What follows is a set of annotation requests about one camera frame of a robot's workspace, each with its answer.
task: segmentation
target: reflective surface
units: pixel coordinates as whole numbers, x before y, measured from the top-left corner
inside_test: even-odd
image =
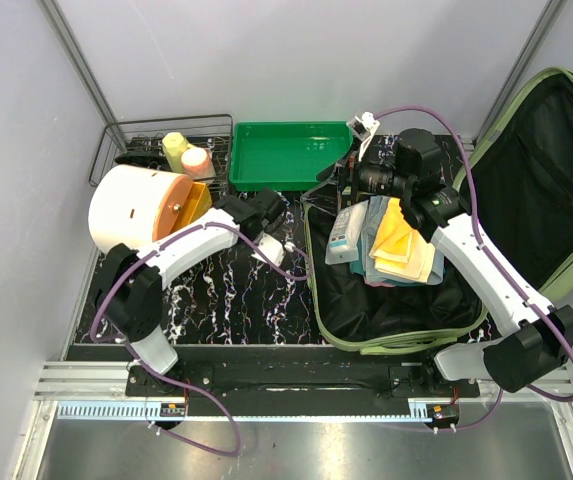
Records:
[[[484,412],[481,405],[462,410],[462,424]],[[56,420],[40,478],[572,478],[552,413],[541,404],[503,404],[487,424],[455,435],[399,428],[411,426],[247,423],[243,454],[231,459],[156,437],[145,424]],[[226,423],[188,422],[178,431],[232,446]]]

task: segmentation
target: dish rack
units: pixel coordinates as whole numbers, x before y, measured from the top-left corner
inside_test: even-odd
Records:
[[[157,152],[160,162],[151,160],[147,168],[159,170],[166,164],[162,139],[167,133],[181,132],[190,143],[211,151],[215,179],[208,186],[215,198],[228,193],[228,170],[233,138],[233,117],[227,114],[135,120],[106,125],[88,174],[88,183],[97,187],[115,158],[129,151]]]

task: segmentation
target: plastic tray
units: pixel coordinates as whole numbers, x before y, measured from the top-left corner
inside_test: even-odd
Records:
[[[238,123],[230,182],[240,191],[308,190],[317,174],[343,156],[352,135],[343,122]]]

